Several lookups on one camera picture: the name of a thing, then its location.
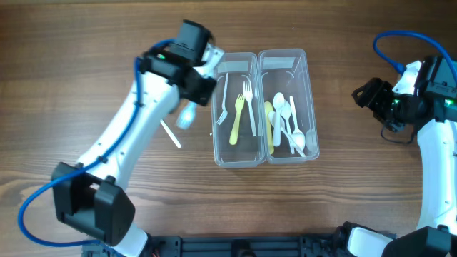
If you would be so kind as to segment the clear white thin fork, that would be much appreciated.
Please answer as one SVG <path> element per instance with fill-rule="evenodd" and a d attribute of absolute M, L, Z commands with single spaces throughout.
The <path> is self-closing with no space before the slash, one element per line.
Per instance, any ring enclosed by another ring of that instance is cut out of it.
<path fill-rule="evenodd" d="M 173 141 L 173 143 L 175 144 L 175 146 L 177 148 L 181 148 L 182 145 L 180 144 L 179 140 L 177 139 L 177 137 L 174 135 L 174 133 L 171 131 L 171 129 L 168 127 L 168 125 L 165 123 L 165 121 L 163 119 L 160 120 L 160 123 L 162 125 L 162 127 L 164 128 L 165 132 L 167 133 L 167 135 L 169 136 L 169 138 Z"/>

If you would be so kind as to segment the white spoon bowl down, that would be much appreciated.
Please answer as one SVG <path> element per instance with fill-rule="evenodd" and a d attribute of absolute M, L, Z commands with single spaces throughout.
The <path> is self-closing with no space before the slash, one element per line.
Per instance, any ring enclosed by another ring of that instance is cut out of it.
<path fill-rule="evenodd" d="M 304 148 L 306 146 L 306 138 L 305 138 L 304 133 L 298 127 L 296 106 L 295 106 L 294 99 L 292 96 L 290 96 L 290 106 L 291 106 L 291 113 L 292 113 L 293 124 L 294 124 L 294 130 L 292 133 L 292 137 L 293 137 L 296 145 L 301 150 L 304 150 Z"/>

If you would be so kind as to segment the yellow plastic spoon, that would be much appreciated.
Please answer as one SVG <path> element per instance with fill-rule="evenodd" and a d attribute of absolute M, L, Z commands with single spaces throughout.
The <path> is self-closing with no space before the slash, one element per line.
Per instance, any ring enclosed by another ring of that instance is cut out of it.
<path fill-rule="evenodd" d="M 266 117 L 266 134 L 267 134 L 267 143 L 268 143 L 268 152 L 272 155 L 274 153 L 274 146 L 273 146 L 273 135 L 271 130 L 271 122 L 269 120 L 268 114 L 273 111 L 273 106 L 271 102 L 265 101 L 264 102 L 264 109 L 265 109 L 265 117 Z"/>

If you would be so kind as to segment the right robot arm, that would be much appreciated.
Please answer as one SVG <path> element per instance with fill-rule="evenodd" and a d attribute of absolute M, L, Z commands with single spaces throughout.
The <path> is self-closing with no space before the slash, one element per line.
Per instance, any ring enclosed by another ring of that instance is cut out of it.
<path fill-rule="evenodd" d="M 391 238 L 346 222 L 331 240 L 332 256 L 456 255 L 456 60 L 429 56 L 406 66 L 396 85 L 372 78 L 352 93 L 383 127 L 412 125 L 422 161 L 417 229 Z"/>

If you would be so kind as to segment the white fork tines down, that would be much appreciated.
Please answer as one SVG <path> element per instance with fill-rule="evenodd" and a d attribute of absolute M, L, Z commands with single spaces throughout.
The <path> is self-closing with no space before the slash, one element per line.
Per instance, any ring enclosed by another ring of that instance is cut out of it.
<path fill-rule="evenodd" d="M 224 81 L 224 94 L 223 94 L 223 99 L 222 99 L 222 104 L 221 104 L 222 113 L 216 122 L 218 125 L 221 125 L 228 115 L 228 111 L 226 109 L 226 93 L 227 93 L 228 83 L 229 83 L 229 74 L 226 73 L 225 81 Z"/>

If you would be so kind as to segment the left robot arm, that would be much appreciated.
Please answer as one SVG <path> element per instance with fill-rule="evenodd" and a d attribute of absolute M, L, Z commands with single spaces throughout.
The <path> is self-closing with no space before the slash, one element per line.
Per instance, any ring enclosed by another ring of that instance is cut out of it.
<path fill-rule="evenodd" d="M 208 103 L 223 56 L 211 44 L 193 50 L 169 42 L 138 57 L 131 90 L 106 130 L 76 165 L 61 162 L 54 169 L 47 188 L 58 221 L 88 235 L 88 244 L 103 243 L 122 256 L 151 254 L 151 237 L 134 223 L 126 187 L 161 120 L 179 101 Z"/>

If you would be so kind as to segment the thick white spoon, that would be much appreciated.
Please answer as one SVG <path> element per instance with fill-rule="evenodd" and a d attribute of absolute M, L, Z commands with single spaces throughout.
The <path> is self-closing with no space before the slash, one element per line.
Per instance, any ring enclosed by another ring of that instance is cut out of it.
<path fill-rule="evenodd" d="M 306 157 L 305 153 L 302 151 L 301 147 L 299 145 L 296 144 L 296 142 L 294 141 L 291 133 L 289 133 L 287 130 L 286 130 L 286 125 L 285 125 L 285 121 L 283 120 L 282 117 L 280 117 L 275 111 L 270 111 L 268 113 L 268 119 L 269 121 L 271 122 L 271 125 L 273 127 L 276 127 L 276 121 L 279 121 L 279 128 L 281 130 L 282 133 L 284 133 L 285 137 L 287 138 L 288 142 L 289 142 L 289 146 L 296 152 L 298 153 L 301 157 Z"/>

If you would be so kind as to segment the light blue plastic fork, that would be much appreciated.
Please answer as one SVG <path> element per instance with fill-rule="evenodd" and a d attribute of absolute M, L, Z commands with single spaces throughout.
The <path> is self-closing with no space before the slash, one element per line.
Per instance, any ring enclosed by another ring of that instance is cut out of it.
<path fill-rule="evenodd" d="M 193 123 L 196 115 L 196 103 L 190 101 L 181 110 L 179 117 L 176 120 L 176 126 L 180 129 L 186 130 Z"/>

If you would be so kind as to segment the white spoon long handle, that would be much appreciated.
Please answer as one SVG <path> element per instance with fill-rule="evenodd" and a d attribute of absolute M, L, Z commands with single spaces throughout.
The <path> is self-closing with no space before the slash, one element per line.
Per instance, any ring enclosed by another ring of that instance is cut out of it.
<path fill-rule="evenodd" d="M 290 103 L 287 100 L 284 101 L 283 108 L 282 108 L 282 111 L 281 111 L 281 116 L 285 120 L 285 125 L 286 125 L 287 132 L 290 135 L 292 135 L 290 122 L 289 122 L 289 119 L 291 117 L 291 106 L 290 106 Z"/>

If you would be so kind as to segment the white fork long handle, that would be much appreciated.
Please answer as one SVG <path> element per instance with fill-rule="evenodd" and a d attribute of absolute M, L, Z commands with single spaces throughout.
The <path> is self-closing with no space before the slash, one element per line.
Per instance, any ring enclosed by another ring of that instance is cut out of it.
<path fill-rule="evenodd" d="M 243 96 L 248 104 L 248 111 L 250 116 L 251 130 L 254 137 L 256 137 L 256 125 L 255 118 L 253 114 L 252 100 L 253 100 L 253 90 L 250 81 L 244 81 L 243 83 Z"/>

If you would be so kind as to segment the white spoon large bowl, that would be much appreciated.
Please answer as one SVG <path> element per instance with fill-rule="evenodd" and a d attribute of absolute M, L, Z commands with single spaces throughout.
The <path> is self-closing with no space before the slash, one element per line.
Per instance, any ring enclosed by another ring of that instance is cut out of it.
<path fill-rule="evenodd" d="M 284 96 L 281 92 L 276 93 L 273 98 L 273 107 L 276 112 L 275 129 L 273 133 L 273 144 L 279 145 L 281 142 L 281 111 L 284 106 Z"/>

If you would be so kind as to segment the yellow plastic fork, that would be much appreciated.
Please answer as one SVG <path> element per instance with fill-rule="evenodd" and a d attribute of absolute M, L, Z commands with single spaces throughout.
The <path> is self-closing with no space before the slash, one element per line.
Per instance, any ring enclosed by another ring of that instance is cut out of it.
<path fill-rule="evenodd" d="M 233 127 L 231 129 L 231 135 L 229 138 L 229 143 L 234 146 L 237 144 L 238 141 L 238 133 L 239 133 L 239 126 L 240 126 L 240 118 L 241 112 L 243 110 L 245 98 L 243 94 L 239 94 L 235 101 L 235 110 L 236 115 L 233 123 Z"/>

